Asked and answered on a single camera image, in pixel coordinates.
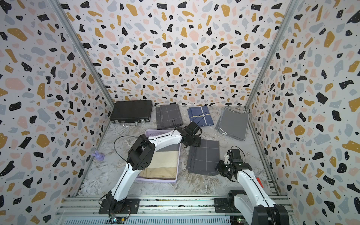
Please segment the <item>dark grey gridded pillowcase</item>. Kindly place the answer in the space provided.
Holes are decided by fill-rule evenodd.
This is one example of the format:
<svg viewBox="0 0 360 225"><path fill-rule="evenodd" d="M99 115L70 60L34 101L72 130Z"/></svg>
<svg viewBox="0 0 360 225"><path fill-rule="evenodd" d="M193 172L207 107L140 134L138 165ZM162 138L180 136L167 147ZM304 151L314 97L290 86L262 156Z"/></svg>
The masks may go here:
<svg viewBox="0 0 360 225"><path fill-rule="evenodd" d="M216 176L219 161L219 141L202 139L200 147L190 147L186 168L188 173Z"/></svg>

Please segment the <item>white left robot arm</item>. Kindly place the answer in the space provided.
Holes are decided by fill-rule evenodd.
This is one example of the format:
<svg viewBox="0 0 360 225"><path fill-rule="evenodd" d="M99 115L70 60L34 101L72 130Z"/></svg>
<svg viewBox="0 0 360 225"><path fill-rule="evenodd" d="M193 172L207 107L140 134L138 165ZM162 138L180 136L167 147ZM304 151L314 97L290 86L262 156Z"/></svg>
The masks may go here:
<svg viewBox="0 0 360 225"><path fill-rule="evenodd" d="M139 173L146 169L152 161L156 151L174 144L183 144L186 147L200 147L201 137L198 131L202 129L195 123L191 122L185 127L175 127L174 130L168 131L162 135L150 136L140 135L128 151L126 166L116 185L103 197L100 202L100 215L112 216L122 213L127 207L130 214L137 213L137 210L128 206L139 203L139 199L127 200L128 192L136 180Z"/></svg>

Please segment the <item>grey Passion pillowcase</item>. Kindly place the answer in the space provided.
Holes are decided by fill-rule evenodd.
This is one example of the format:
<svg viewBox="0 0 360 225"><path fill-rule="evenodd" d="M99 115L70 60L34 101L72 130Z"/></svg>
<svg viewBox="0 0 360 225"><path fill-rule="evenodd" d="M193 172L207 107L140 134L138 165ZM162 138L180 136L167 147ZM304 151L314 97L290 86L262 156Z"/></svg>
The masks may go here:
<svg viewBox="0 0 360 225"><path fill-rule="evenodd" d="M224 108L215 129L222 135L244 141L247 135L248 120L248 113Z"/></svg>

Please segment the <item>blue yellow-striped pillowcase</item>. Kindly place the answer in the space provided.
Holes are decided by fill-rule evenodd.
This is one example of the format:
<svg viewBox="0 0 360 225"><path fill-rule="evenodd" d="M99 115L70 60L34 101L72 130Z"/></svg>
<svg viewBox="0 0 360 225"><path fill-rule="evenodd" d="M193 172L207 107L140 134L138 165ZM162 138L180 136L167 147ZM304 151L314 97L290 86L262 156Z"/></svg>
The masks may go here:
<svg viewBox="0 0 360 225"><path fill-rule="evenodd" d="M207 106L190 107L188 116L191 122L195 122L200 127L213 126L214 122Z"/></svg>

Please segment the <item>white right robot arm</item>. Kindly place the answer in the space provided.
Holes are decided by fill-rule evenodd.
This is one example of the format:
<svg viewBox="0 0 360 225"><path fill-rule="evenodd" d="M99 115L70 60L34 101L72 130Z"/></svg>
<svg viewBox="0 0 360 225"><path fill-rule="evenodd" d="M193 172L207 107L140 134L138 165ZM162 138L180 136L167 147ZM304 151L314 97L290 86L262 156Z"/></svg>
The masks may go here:
<svg viewBox="0 0 360 225"><path fill-rule="evenodd" d="M230 190L226 198L215 198L215 212L239 212L249 225L290 224L287 209L266 194L252 167L241 154L242 150L239 148L230 149L225 160L220 160L216 166L221 176L239 183L243 189Z"/></svg>

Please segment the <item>grey cream tan pillowcase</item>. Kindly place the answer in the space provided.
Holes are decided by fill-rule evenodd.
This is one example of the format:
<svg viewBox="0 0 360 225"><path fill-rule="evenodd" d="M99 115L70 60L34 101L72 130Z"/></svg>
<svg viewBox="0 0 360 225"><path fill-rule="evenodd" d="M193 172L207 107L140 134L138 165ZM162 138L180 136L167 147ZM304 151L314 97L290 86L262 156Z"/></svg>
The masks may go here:
<svg viewBox="0 0 360 225"><path fill-rule="evenodd" d="M143 181L175 182L180 159L180 144L173 144L156 151L150 165L142 170L137 179Z"/></svg>

